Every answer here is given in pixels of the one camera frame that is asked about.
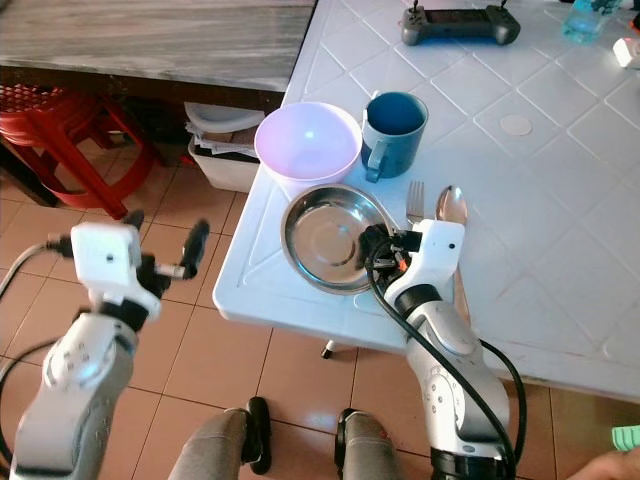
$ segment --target remote controller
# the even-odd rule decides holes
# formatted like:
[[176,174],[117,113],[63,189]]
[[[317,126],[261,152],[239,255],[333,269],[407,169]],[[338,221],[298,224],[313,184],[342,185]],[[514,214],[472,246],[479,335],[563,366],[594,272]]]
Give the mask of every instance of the remote controller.
[[493,37],[498,45],[513,42],[520,24],[503,6],[485,10],[425,10],[414,4],[402,18],[402,41],[417,45],[429,37]]

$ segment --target cable connector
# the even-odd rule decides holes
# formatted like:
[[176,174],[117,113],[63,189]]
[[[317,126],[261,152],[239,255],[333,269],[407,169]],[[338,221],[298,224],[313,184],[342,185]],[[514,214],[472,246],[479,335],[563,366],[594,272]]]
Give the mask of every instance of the cable connector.
[[391,237],[391,244],[407,252],[417,252],[422,243],[422,233],[412,230],[399,230]]
[[64,258],[73,258],[73,246],[69,235],[61,235],[55,240],[47,240],[45,247],[47,250],[58,252]]

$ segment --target blue mug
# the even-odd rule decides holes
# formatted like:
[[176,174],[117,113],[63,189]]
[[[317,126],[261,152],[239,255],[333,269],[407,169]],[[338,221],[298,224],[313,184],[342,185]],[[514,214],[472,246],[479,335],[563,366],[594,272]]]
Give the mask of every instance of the blue mug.
[[409,169],[428,118],[426,105],[410,93],[382,93],[369,102],[362,126],[362,163],[369,182]]

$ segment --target water bottle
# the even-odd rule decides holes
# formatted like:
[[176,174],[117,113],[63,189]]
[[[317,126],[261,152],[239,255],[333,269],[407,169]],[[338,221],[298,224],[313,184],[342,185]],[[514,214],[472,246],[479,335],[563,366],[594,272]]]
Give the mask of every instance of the water bottle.
[[622,0],[575,0],[562,32],[578,43],[593,42]]

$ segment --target gray pants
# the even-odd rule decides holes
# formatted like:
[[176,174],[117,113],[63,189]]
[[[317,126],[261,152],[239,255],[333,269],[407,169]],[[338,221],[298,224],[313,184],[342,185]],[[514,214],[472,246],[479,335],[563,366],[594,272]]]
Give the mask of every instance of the gray pants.
[[386,430],[368,413],[346,419],[343,480],[405,480]]
[[169,480],[236,480],[248,413],[227,410],[202,425],[182,447]]
[[[247,412],[227,410],[202,425],[182,448],[169,480],[236,480],[247,436]],[[344,480],[405,480],[393,443],[371,415],[346,419]]]

